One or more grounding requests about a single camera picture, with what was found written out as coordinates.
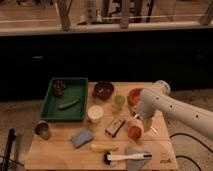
banana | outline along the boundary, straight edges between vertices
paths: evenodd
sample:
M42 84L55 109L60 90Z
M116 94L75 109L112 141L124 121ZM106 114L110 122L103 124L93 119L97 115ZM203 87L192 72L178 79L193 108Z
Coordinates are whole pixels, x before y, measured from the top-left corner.
M94 152L107 152L107 151L117 151L118 147L114 145L106 144L91 144L90 150Z

green plastic tray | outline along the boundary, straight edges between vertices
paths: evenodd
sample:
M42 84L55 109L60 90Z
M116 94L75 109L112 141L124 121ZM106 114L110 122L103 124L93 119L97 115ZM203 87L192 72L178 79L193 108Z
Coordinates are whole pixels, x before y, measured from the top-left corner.
M53 94L53 84L56 80L63 80L66 84L63 96L60 98ZM48 122L83 121L86 114L87 92L87 78L53 78L49 84L40 119ZM58 109L59 104L70 102L77 96L80 97L80 101L77 104L64 110Z

metal cup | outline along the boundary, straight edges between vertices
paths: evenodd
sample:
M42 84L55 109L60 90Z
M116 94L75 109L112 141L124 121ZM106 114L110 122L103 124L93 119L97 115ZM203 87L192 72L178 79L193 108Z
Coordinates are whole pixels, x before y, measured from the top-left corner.
M35 134L43 138L44 140L48 140L51 137L51 132L49 125L46 122L41 122L36 125Z

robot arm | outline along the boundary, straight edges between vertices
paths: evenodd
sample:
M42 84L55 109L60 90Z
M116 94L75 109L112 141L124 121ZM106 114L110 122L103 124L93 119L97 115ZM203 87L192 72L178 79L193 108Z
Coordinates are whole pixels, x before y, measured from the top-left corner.
M169 93L170 87L164 81L157 81L144 88L136 113L150 120L155 110L160 110L213 140L213 112L175 100L168 96Z

cable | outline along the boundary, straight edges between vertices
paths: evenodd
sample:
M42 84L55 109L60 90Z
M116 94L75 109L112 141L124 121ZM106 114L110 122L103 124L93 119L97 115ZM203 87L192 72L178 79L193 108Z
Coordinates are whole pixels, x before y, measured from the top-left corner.
M19 163L19 162L15 161L15 160L11 160L11 159L9 159L9 160L10 160L11 162L13 162L13 163L19 164L20 166L24 166L22 163Z
M184 136L187 136L187 137L191 137L194 140L196 140L197 142L199 142L201 145L203 145L205 148L207 148L211 153L213 153L213 150L211 148L209 148L206 144L204 144L202 141L200 141L199 139L195 138L192 135L189 135L189 134L186 134L186 133L176 133L176 134L171 135L170 138L175 137L177 135L184 135Z
M193 159L191 159L190 157L183 156L183 155L178 155L178 156L176 156L176 158L185 158L185 159L188 159L189 161L191 161L192 163L194 163L194 165L199 169L199 171L202 171L201 168L200 168L200 166Z

